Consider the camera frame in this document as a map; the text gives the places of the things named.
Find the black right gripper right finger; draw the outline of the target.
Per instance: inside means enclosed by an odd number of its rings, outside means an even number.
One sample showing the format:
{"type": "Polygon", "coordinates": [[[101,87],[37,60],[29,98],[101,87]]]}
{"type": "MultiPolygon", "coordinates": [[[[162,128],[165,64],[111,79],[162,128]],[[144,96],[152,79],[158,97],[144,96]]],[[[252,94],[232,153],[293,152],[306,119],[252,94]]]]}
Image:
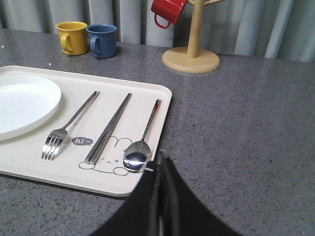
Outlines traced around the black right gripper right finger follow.
{"type": "Polygon", "coordinates": [[[213,215],[192,193],[173,161],[158,154],[160,216],[165,236],[238,236],[213,215]]]}

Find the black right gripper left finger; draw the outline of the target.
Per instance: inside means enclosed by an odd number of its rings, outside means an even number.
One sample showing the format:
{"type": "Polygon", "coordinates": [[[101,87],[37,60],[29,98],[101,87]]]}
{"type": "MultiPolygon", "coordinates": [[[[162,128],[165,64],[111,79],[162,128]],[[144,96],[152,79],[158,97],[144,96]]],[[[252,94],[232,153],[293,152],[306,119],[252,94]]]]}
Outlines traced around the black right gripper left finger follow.
{"type": "Polygon", "coordinates": [[[148,162],[137,186],[118,211],[93,236],[157,236],[159,175],[157,163],[148,162]]]}

